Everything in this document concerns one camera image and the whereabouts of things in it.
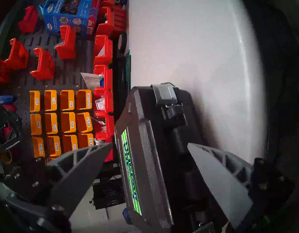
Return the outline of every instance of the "blue box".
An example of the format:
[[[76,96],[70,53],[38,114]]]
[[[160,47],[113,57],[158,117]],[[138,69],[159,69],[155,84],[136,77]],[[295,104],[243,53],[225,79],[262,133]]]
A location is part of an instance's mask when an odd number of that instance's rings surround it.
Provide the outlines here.
[[[48,0],[40,9],[49,35],[60,35],[61,25],[70,25],[76,36],[91,40],[95,34],[101,0]]]

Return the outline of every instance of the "screw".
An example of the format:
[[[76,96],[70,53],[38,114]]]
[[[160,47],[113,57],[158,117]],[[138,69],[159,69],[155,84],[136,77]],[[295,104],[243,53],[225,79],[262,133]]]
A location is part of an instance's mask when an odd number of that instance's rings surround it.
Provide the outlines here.
[[[260,188],[261,190],[267,190],[267,188],[268,188],[268,182],[266,182],[266,183],[264,183],[264,184],[259,184],[258,186],[259,186],[259,188]]]
[[[34,182],[34,184],[33,184],[32,186],[33,186],[33,187],[36,187],[36,186],[38,186],[38,184],[39,184],[39,182],[36,181],[36,182]]]

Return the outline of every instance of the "plastic bin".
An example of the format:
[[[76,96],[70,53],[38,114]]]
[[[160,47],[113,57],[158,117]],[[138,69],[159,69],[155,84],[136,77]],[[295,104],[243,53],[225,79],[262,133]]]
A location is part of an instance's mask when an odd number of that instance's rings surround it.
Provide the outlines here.
[[[45,106],[45,111],[57,110],[57,91],[56,90],[45,90],[44,106]]]
[[[79,149],[94,145],[93,134],[78,133],[77,139],[78,139],[78,148]]]
[[[35,55],[38,57],[37,70],[31,71],[30,74],[37,80],[54,79],[55,62],[48,51],[43,48],[34,48]]]
[[[45,157],[44,142],[40,137],[32,137],[34,157]]]
[[[62,90],[60,92],[60,110],[74,110],[74,91]]]
[[[11,39],[9,43],[12,45],[12,49],[9,58],[5,60],[5,64],[13,70],[26,68],[29,52],[20,41],[16,41],[16,38]]]
[[[104,55],[98,56],[104,47]],[[109,65],[113,57],[113,42],[106,35],[97,35],[93,50],[93,66]]]
[[[86,133],[92,131],[92,123],[90,114],[88,112],[77,113],[76,114],[76,126],[78,131],[81,133]]]
[[[65,153],[78,149],[76,135],[62,135],[62,143]]]
[[[100,2],[100,7],[110,7],[113,8],[115,5],[115,0],[105,0]]]
[[[30,114],[31,120],[31,135],[42,134],[42,120],[40,114]]]
[[[58,133],[57,115],[55,113],[45,113],[45,131],[47,134]]]
[[[73,112],[61,113],[61,130],[63,133],[76,132],[75,113]]]
[[[96,106],[96,100],[100,99],[101,96],[105,97],[105,109],[98,110]],[[93,103],[94,103],[94,114],[96,117],[105,117],[106,114],[113,112],[113,93],[106,91],[104,88],[96,88],[93,93]]]
[[[40,91],[30,91],[30,112],[40,111]]]
[[[76,92],[76,109],[86,110],[92,108],[91,90],[82,89]]]
[[[61,155],[59,136],[47,136],[47,148],[50,157]]]
[[[108,69],[106,65],[95,65],[93,74],[104,75],[104,88],[106,90],[113,89],[113,70]]]
[[[63,44],[55,46],[59,58],[61,60],[74,59],[76,56],[76,31],[71,29],[69,25],[62,25],[60,26],[60,34]]]
[[[10,68],[0,59],[0,85],[9,83]]]
[[[127,11],[121,6],[114,6],[114,29],[111,34],[112,37],[118,38],[122,31],[126,30]]]
[[[100,7],[98,18],[106,14],[106,22],[98,25],[96,35],[107,35],[108,37],[114,30],[114,12],[109,7]]]

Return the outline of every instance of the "blue tool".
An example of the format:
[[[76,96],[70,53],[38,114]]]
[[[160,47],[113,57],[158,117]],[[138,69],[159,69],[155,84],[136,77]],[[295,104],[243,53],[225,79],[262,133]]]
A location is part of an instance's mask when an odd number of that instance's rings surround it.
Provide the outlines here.
[[[3,95],[0,96],[0,104],[7,104],[7,103],[12,103],[17,100],[17,96],[15,95]]]

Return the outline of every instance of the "red storage bin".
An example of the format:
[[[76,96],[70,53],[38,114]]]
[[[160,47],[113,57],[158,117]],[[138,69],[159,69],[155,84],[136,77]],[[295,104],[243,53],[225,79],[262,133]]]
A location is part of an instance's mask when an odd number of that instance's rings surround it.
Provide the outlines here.
[[[9,58],[5,60],[5,64],[13,70],[26,68],[29,53],[24,45],[20,41],[16,41],[16,38],[11,39],[9,43],[12,45],[12,49]]]
[[[114,29],[111,34],[112,37],[119,37],[122,31],[126,31],[127,11],[121,6],[114,6]]]
[[[38,57],[37,70],[31,71],[30,74],[37,80],[54,79],[55,62],[48,51],[43,48],[34,48],[34,53]]]
[[[105,118],[106,131],[102,132],[103,125],[100,124],[99,122],[95,121],[95,139],[96,140],[105,140],[106,143],[112,143],[113,136],[115,135],[114,117],[105,115],[105,116],[101,116],[100,118]],[[107,158],[105,159],[105,162],[111,161],[113,159],[114,159],[113,149],[111,149]]]
[[[100,7],[98,11],[98,18],[105,14],[107,22],[98,25],[96,35],[107,35],[109,37],[114,30],[114,12],[112,12],[109,7]]]
[[[34,32],[36,22],[38,20],[37,11],[34,6],[28,6],[24,19],[18,22],[19,29],[22,33]]]
[[[104,55],[98,56],[104,47]],[[109,65],[113,58],[113,42],[106,35],[97,35],[93,50],[93,66]]]
[[[113,88],[113,70],[108,69],[106,65],[95,65],[93,74],[104,75],[105,90],[112,90]]]
[[[96,106],[96,100],[100,99],[101,96],[105,97],[105,110],[98,110]],[[109,112],[113,112],[113,93],[105,90],[104,88],[96,88],[93,92],[93,105],[94,114],[96,117],[105,117]]]
[[[9,83],[10,68],[0,59],[0,84]]]
[[[100,7],[110,7],[113,8],[115,5],[115,0],[101,0]]]
[[[55,46],[57,49],[59,58],[64,59],[74,59],[76,56],[76,31],[71,29],[69,25],[60,26],[60,34],[63,44]]]

